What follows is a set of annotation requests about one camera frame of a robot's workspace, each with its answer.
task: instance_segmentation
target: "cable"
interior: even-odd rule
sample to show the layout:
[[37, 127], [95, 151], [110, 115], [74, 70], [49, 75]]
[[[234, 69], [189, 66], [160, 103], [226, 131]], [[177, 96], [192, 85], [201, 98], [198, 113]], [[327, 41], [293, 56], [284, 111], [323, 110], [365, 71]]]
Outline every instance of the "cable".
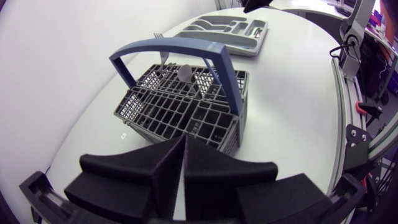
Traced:
[[333, 52], [335, 52], [336, 50], [339, 50], [339, 49], [348, 48], [348, 47], [353, 47], [353, 46], [354, 46], [354, 44], [343, 44], [343, 45], [340, 45], [340, 46], [338, 46], [338, 47], [335, 47], [334, 49], [331, 49], [331, 50], [329, 51], [329, 55], [330, 55], [332, 58], [338, 58], [338, 60], [341, 60], [339, 56], [332, 55], [331, 53], [333, 53]]
[[387, 183], [389, 183], [389, 179], [392, 178], [392, 173], [395, 171], [396, 165], [392, 169], [391, 169], [391, 167], [392, 167], [392, 163], [394, 161], [396, 161], [397, 156], [398, 156], [398, 150], [396, 150], [396, 153], [394, 154], [394, 157], [391, 160], [391, 163], [388, 166], [388, 168], [386, 170], [386, 173], [384, 173], [383, 178], [381, 179], [381, 182], [380, 182], [379, 186], [377, 187], [377, 189], [378, 189], [377, 194], [378, 195], [382, 192], [382, 190], [384, 190], [384, 188], [386, 188], [388, 186]]
[[385, 72], [385, 71], [386, 71], [386, 69], [387, 69], [387, 61], [386, 61], [386, 60], [384, 60], [384, 62], [386, 63], [386, 66], [384, 67], [384, 70], [383, 70], [383, 71], [381, 71], [381, 72], [379, 73], [379, 78], [380, 78], [380, 79], [381, 79], [381, 73]]

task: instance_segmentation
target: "blue handle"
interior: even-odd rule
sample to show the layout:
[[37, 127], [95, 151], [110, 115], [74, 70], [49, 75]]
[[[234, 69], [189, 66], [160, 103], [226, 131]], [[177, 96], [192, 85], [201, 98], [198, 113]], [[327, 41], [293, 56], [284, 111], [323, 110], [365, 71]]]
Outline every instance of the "blue handle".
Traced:
[[241, 114], [243, 107], [241, 94], [231, 59], [224, 44], [183, 37], [149, 39], [127, 44], [113, 53], [109, 59], [129, 88], [134, 87], [136, 81], [120, 57], [147, 51], [173, 52], [211, 59], [223, 84], [231, 113], [238, 116]]

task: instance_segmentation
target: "metal frame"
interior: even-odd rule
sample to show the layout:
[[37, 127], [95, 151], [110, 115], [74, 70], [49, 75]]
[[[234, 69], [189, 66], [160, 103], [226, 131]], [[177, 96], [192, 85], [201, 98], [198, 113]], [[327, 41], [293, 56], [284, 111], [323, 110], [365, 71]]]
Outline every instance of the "metal frame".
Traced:
[[359, 89], [358, 81], [345, 78], [339, 66], [339, 61], [334, 58], [331, 61], [333, 74], [335, 76], [337, 107], [338, 107], [338, 139], [335, 157], [335, 165], [331, 175], [327, 195], [331, 193], [343, 173], [343, 164], [346, 148], [346, 127], [349, 124], [355, 125], [366, 130], [365, 119], [356, 111], [357, 101], [362, 102], [362, 94]]

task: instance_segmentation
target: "black foam pad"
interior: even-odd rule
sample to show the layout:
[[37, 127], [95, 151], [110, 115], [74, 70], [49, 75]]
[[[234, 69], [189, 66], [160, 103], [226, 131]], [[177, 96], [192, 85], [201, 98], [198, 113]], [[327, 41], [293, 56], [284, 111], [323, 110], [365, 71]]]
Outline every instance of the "black foam pad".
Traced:
[[237, 188], [242, 223], [313, 223], [319, 213], [307, 210], [313, 205], [328, 208], [331, 202], [305, 174], [276, 182]]
[[187, 220], [234, 218], [236, 187], [274, 181], [272, 162], [244, 162], [187, 137], [185, 151], [185, 211]]
[[72, 203], [117, 222], [142, 222], [149, 214], [172, 219], [184, 147], [185, 137], [180, 137], [114, 156], [84, 155], [83, 172], [65, 194]]
[[116, 222], [140, 223], [156, 216], [148, 186], [83, 172], [65, 189], [65, 194], [75, 205]]

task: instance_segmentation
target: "red object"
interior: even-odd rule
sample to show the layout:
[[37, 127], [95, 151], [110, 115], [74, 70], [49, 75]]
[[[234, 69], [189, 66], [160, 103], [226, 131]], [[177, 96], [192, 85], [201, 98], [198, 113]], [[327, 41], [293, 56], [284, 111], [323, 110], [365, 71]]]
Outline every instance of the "red object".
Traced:
[[372, 23], [372, 25], [375, 27], [375, 25], [377, 24], [377, 25], [379, 25], [379, 20], [377, 19], [377, 17], [376, 16], [374, 16], [374, 15], [371, 15], [371, 19], [370, 19], [373, 23]]
[[359, 107], [359, 101], [357, 101], [356, 103], [355, 103], [355, 109], [356, 109], [356, 111], [358, 112], [358, 113], [360, 113], [361, 115], [366, 115], [366, 111], [365, 110], [363, 110], [363, 109], [361, 109], [360, 107]]

